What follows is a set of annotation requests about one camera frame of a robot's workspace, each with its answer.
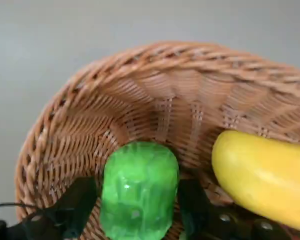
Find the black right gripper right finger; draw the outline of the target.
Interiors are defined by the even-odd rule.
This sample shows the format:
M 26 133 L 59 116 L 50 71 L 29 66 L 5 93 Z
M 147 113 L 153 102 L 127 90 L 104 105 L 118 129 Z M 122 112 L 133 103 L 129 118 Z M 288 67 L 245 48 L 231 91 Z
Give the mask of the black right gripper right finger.
M 177 200 L 185 240 L 290 240 L 279 224 L 244 209 L 212 204 L 198 180 L 182 179 Z

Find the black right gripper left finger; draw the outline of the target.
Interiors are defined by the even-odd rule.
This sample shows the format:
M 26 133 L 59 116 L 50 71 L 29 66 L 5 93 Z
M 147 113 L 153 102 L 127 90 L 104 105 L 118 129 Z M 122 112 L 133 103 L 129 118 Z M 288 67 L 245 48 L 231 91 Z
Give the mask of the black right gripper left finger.
M 18 224 L 8 227 L 0 219 L 0 240 L 67 240 L 81 236 L 96 205 L 98 190 L 93 177 L 77 178 L 56 201 L 47 208 L 36 205 L 4 202 L 0 207 L 29 208 L 34 212 Z

